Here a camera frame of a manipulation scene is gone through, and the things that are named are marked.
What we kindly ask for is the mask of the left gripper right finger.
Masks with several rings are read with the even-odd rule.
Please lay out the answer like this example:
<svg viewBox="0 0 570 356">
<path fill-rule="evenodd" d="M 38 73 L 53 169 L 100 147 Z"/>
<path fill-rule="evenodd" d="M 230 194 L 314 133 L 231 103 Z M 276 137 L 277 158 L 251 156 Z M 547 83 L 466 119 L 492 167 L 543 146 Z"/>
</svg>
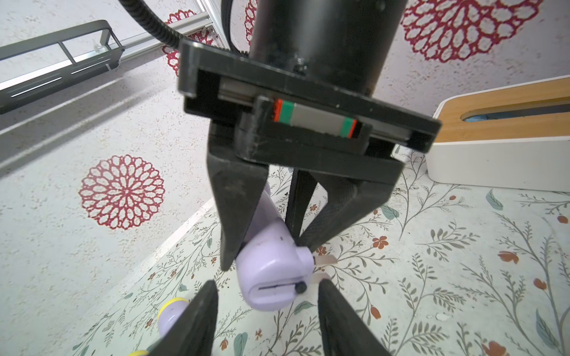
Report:
<svg viewBox="0 0 570 356">
<path fill-rule="evenodd" d="M 319 283 L 318 309 L 324 355 L 390 355 L 330 280 Z"/>
</svg>

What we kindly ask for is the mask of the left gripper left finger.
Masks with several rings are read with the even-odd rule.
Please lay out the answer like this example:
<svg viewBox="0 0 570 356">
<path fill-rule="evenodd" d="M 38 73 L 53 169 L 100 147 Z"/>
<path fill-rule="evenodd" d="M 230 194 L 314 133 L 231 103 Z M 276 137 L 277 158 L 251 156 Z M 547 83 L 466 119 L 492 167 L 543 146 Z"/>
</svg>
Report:
<svg viewBox="0 0 570 356">
<path fill-rule="evenodd" d="M 208 356 L 212 354 L 218 317 L 218 290 L 213 280 L 203 284 L 150 356 Z"/>
</svg>

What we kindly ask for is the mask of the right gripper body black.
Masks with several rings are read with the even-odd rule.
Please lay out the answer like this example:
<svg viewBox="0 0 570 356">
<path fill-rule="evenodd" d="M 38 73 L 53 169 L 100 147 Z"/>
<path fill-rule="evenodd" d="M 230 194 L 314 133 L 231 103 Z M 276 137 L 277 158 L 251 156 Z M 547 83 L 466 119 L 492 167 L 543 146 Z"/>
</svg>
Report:
<svg viewBox="0 0 570 356">
<path fill-rule="evenodd" d="M 178 89 L 187 113 L 210 119 L 250 163 L 392 184 L 395 145 L 426 153 L 442 123 L 188 39 Z"/>
</svg>

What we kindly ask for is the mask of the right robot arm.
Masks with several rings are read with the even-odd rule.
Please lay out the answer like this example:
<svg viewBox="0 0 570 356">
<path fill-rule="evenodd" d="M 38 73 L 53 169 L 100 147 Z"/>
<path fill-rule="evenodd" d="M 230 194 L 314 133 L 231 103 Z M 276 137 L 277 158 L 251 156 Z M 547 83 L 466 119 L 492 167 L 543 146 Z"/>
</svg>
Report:
<svg viewBox="0 0 570 356">
<path fill-rule="evenodd" d="M 441 122 L 372 97 L 404 1 L 260 1 L 247 53 L 191 40 L 144 1 L 123 8 L 180 55 L 187 113 L 209 119 L 207 169 L 226 271 L 270 166 L 293 169 L 286 226 L 316 250 L 387 203 L 396 145 L 426 153 Z"/>
</svg>

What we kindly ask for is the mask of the purple flashlight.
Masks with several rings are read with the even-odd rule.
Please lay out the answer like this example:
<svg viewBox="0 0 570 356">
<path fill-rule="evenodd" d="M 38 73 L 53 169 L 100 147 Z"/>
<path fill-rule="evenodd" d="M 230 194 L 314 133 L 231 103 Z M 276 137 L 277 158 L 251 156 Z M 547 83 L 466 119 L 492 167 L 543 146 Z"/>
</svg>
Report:
<svg viewBox="0 0 570 356">
<path fill-rule="evenodd" d="M 235 260 L 245 302 L 264 312 L 284 308 L 308 285 L 328 279 L 328 274 L 315 273 L 314 268 L 337 262 L 334 256 L 315 257 L 307 247 L 295 244 L 266 185 Z"/>
<path fill-rule="evenodd" d="M 161 307 L 157 316 L 157 328 L 160 337 L 163 338 L 168 333 L 188 305 L 189 301 L 187 299 L 174 298 Z"/>
<path fill-rule="evenodd" d="M 149 352 L 146 350 L 137 350 L 129 354 L 128 356 L 149 356 Z"/>
</svg>

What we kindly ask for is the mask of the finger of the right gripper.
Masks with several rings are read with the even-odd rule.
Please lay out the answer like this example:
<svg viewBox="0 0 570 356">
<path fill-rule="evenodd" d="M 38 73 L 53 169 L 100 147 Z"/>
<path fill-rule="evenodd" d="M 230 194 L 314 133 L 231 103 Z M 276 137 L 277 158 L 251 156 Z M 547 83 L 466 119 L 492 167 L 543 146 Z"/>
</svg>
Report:
<svg viewBox="0 0 570 356">
<path fill-rule="evenodd" d="M 286 226 L 297 246 L 314 252 L 319 246 L 378 209 L 390 199 L 399 168 L 382 169 L 381 181 L 336 177 L 295 169 L 286 209 Z M 327 192 L 327 204 L 305 230 L 304 215 L 317 185 Z"/>
<path fill-rule="evenodd" d="M 244 244 L 269 166 L 237 157 L 234 128 L 216 122 L 209 126 L 206 165 L 221 223 L 220 267 L 228 271 Z"/>
</svg>

